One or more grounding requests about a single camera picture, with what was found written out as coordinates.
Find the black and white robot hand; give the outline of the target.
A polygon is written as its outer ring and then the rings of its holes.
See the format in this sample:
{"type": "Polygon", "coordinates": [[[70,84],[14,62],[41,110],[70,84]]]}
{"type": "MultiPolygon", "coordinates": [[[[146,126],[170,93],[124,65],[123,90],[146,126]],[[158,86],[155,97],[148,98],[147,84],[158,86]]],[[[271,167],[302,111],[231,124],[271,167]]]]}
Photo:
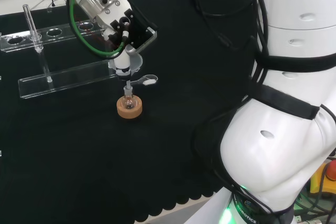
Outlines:
{"type": "Polygon", "coordinates": [[[108,51],[112,52],[110,58],[116,75],[123,81],[130,81],[132,76],[130,56],[125,49],[131,28],[131,20],[125,13],[130,9],[126,0],[116,0],[97,16],[98,24],[105,28],[103,37],[110,44],[108,51]]]}

